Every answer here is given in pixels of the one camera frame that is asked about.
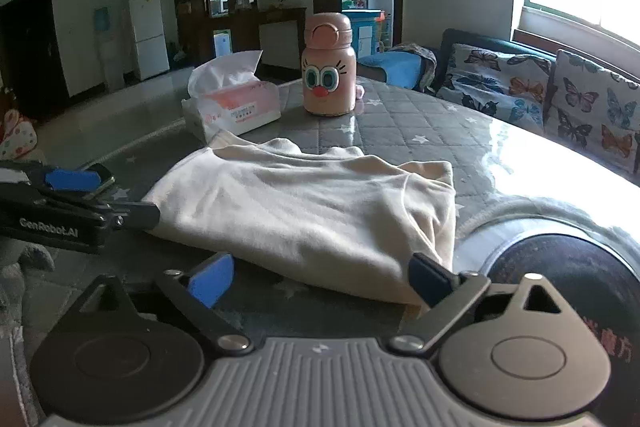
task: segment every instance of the red nose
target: red nose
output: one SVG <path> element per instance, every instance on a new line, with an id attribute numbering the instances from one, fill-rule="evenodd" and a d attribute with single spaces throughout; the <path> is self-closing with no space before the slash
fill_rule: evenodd
<path id="1" fill-rule="evenodd" d="M 318 98 L 322 98 L 323 96 L 327 96 L 329 94 L 329 91 L 326 90 L 326 87 L 322 87 L 322 86 L 316 86 L 311 91 Z"/>

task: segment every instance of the pink water bottle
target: pink water bottle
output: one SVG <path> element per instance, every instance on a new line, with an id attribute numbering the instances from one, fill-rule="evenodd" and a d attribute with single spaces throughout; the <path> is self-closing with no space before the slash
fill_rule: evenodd
<path id="1" fill-rule="evenodd" d="M 305 109 L 312 114 L 338 116 L 356 103 L 356 52 L 351 47 L 351 21 L 341 13 L 306 18 L 302 54 Z"/>

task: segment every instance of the refrigerator door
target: refrigerator door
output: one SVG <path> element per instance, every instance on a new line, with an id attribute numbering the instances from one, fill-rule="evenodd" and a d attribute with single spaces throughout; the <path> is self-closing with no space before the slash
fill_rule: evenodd
<path id="1" fill-rule="evenodd" d="M 169 70 L 169 59 L 166 54 L 166 43 L 164 35 L 136 42 L 136 53 L 138 55 L 138 73 L 140 80 L 146 80 L 156 74 Z"/>
<path id="2" fill-rule="evenodd" d="M 164 34 L 160 0 L 129 0 L 129 8 L 136 42 Z"/>

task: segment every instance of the beige t-shirt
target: beige t-shirt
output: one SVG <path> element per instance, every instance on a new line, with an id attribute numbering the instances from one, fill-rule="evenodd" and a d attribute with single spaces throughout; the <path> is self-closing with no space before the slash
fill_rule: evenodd
<path id="1" fill-rule="evenodd" d="M 451 268 L 456 223 L 450 163 L 399 167 L 357 147 L 305 154 L 221 131 L 146 195 L 154 235 L 234 256 L 284 277 L 381 301 L 419 304 L 414 252 Z"/>

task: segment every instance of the tissue pack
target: tissue pack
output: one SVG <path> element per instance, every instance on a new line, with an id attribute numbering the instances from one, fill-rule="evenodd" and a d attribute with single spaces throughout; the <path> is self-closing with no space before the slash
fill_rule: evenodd
<path id="1" fill-rule="evenodd" d="M 182 100 L 187 128 L 209 143 L 220 129 L 236 136 L 280 117 L 278 87 L 262 82 L 255 68 L 262 52 L 214 58 L 193 70 L 189 100 Z"/>

